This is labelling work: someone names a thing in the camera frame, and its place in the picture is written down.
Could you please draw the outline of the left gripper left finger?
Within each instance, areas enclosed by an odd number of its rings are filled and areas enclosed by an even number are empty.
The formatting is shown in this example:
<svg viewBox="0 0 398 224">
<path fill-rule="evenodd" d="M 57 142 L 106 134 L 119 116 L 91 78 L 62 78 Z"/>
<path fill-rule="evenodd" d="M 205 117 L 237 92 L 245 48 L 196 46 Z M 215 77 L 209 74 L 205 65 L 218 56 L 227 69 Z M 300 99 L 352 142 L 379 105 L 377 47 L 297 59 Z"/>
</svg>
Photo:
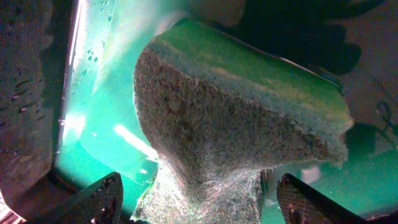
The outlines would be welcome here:
<svg viewBox="0 0 398 224">
<path fill-rule="evenodd" d="M 119 223 L 123 204 L 123 182 L 111 172 L 79 191 L 61 205 L 31 219 L 38 224 Z"/>
</svg>

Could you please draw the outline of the green scouring sponge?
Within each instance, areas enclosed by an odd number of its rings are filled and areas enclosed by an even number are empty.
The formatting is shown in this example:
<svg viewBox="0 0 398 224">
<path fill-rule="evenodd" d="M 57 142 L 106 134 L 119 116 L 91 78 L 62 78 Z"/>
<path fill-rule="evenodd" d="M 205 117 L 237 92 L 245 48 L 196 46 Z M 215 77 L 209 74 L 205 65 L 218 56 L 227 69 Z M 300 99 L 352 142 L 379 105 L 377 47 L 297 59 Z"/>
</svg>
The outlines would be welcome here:
<svg viewBox="0 0 398 224">
<path fill-rule="evenodd" d="M 263 170 L 348 158 L 353 119 L 335 84 L 199 22 L 153 37 L 133 84 L 159 158 L 133 220 L 260 223 Z"/>
</svg>

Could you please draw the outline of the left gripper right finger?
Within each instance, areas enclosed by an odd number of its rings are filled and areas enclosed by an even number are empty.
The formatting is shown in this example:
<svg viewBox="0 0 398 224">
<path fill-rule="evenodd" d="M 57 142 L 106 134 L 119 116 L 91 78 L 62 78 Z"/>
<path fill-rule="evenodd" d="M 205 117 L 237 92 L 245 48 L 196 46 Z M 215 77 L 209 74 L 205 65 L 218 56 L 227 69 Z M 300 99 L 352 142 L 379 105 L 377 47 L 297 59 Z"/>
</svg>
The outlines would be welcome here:
<svg viewBox="0 0 398 224">
<path fill-rule="evenodd" d="M 277 183 L 277 201 L 286 223 L 367 222 L 289 173 L 285 173 Z"/>
</svg>

